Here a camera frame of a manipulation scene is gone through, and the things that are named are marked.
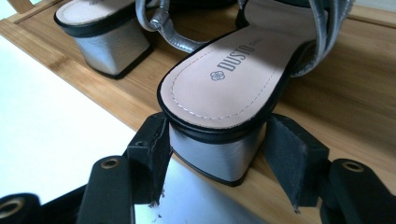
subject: shoe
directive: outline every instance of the shoe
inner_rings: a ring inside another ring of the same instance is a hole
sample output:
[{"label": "shoe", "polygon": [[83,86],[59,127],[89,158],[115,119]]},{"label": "shoe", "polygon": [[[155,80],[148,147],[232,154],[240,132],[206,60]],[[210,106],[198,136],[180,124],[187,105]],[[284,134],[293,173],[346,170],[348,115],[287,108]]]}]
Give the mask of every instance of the shoe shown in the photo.
[{"label": "shoe", "polygon": [[237,24],[246,26],[201,46],[163,78],[157,97],[184,162],[226,185],[242,182],[289,78],[323,60],[352,6],[330,0],[328,13],[320,0],[305,2],[239,1]]},{"label": "shoe", "polygon": [[73,0],[53,19],[74,39],[87,65],[105,77],[125,77],[151,53],[135,20],[134,0]]}]

